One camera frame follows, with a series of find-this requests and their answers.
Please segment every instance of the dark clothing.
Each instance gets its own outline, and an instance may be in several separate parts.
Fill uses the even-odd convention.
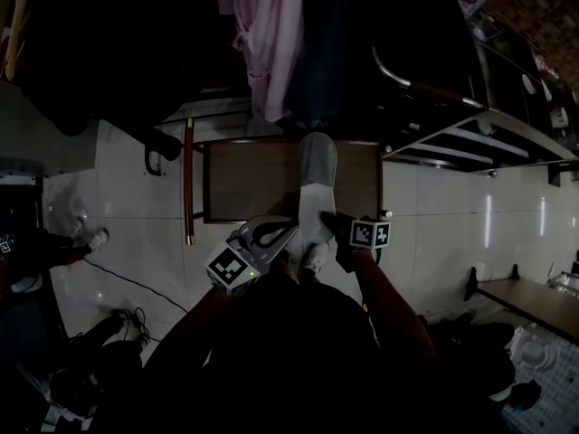
[[[505,346],[515,328],[505,323],[472,325],[465,314],[453,321],[428,326],[436,352],[487,397],[506,390],[515,381],[515,366]]]
[[[141,343],[115,341],[104,345],[123,325],[119,315],[109,316],[85,335],[72,338],[53,357],[58,365],[50,380],[54,401],[88,416],[93,407],[124,397],[137,386],[142,369]]]
[[[179,157],[180,141],[153,126],[202,83],[214,87],[205,79],[211,68],[234,71],[230,57],[214,55],[224,55],[214,47],[223,26],[217,0],[33,1],[18,78],[40,113],[69,136],[90,117],[104,119],[165,158]]]
[[[26,277],[36,278],[45,270],[65,265],[66,248],[72,247],[73,243],[71,238],[53,235],[45,229],[14,231],[14,247],[10,253],[11,284]]]
[[[161,386],[143,381],[132,393],[134,405],[107,413],[100,430],[501,432],[450,365],[380,349],[353,299],[283,276],[236,300],[203,369],[172,367]]]
[[[339,112],[346,61],[346,3],[303,0],[304,48],[286,98],[286,107],[303,122]]]

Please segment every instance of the black cable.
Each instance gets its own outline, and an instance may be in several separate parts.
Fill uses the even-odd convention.
[[[128,326],[130,325],[130,320],[127,321],[127,328],[125,329],[125,335],[123,336],[123,341],[127,341]]]
[[[141,314],[143,314],[143,320],[142,321],[138,317],[138,311],[139,310],[141,311]],[[146,339],[149,339],[150,341],[155,341],[156,343],[161,342],[159,339],[155,339],[154,337],[151,337],[151,334],[148,332],[148,328],[145,326],[145,321],[147,320],[147,317],[145,316],[145,310],[143,310],[141,307],[137,307],[135,309],[135,318],[137,319],[137,323],[139,324],[141,334]]]
[[[173,304],[175,307],[179,307],[179,308],[180,308],[181,310],[183,310],[185,313],[188,312],[186,308],[179,306],[176,302],[172,301],[171,299],[169,299],[169,298],[168,298],[167,296],[165,296],[164,294],[157,293],[153,288],[150,288],[150,287],[145,286],[145,285],[141,285],[139,282],[137,282],[137,281],[135,281],[135,280],[122,277],[122,276],[118,275],[117,273],[115,273],[114,271],[110,271],[110,270],[105,269],[104,267],[101,267],[100,265],[93,264],[93,263],[90,262],[89,260],[86,260],[86,259],[83,259],[83,260],[84,260],[86,263],[91,264],[92,267],[96,267],[97,269],[101,269],[102,271],[105,271],[105,272],[109,273],[110,275],[113,275],[113,276],[115,276],[115,277],[117,277],[117,278],[120,278],[120,279],[124,279],[125,281],[128,281],[129,283],[133,283],[133,284],[135,284],[135,285],[137,285],[137,286],[141,286],[141,287],[144,288],[144,289],[148,289],[148,290],[151,291],[152,293],[155,293],[155,294],[157,294],[158,296],[161,296],[161,297],[165,298],[165,299],[168,300],[171,304]]]

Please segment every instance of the shoe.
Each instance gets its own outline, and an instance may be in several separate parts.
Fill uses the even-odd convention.
[[[109,232],[101,229],[89,241],[89,248],[92,252],[99,252],[109,242]]]
[[[301,187],[299,189],[299,230],[307,244],[330,241],[334,234],[319,218],[321,212],[336,213],[334,181],[337,151],[330,137],[315,132],[299,144]]]
[[[74,224],[72,225],[71,238],[73,240],[80,238],[83,231],[84,231],[84,220],[78,218],[77,220],[74,221]]]
[[[312,246],[304,254],[304,257],[301,261],[300,271],[303,269],[308,269],[312,270],[314,273],[318,273],[326,264],[328,254],[329,244],[327,242],[312,244]]]

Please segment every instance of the wooden table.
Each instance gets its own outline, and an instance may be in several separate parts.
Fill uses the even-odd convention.
[[[578,298],[526,279],[481,281],[474,290],[579,345]]]
[[[193,144],[187,140],[187,131],[183,172],[187,244],[195,243],[193,220],[201,216],[205,223],[245,222],[263,214],[298,217],[299,142],[257,138]],[[336,209],[355,218],[379,219],[382,158],[378,144],[335,143]],[[193,214],[194,151],[204,155],[204,211],[198,214]]]

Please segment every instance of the person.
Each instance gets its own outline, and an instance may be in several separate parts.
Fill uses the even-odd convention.
[[[352,219],[325,213],[322,220],[336,235],[338,262],[356,274],[367,313],[318,281],[327,244],[308,250],[299,282],[286,274],[280,256],[241,297],[211,288],[158,345],[140,384],[99,408],[91,429],[421,431],[442,425],[464,432],[470,422],[469,432],[501,432],[489,427],[498,421],[492,410],[480,415],[485,397],[477,399],[436,363],[424,326],[371,251],[349,247]]]
[[[106,344],[125,327],[122,340]],[[130,327],[134,329],[131,336]],[[89,417],[110,392],[135,383],[142,369],[140,354],[149,339],[142,309],[134,313],[111,310],[88,332],[68,339],[45,356],[51,403],[73,418]]]
[[[74,223],[71,236],[60,236],[15,223],[9,213],[0,214],[0,298],[9,291],[36,290],[42,285],[38,280],[42,272],[78,262],[109,241],[107,230],[99,229],[85,242],[80,238],[83,230],[82,219]]]

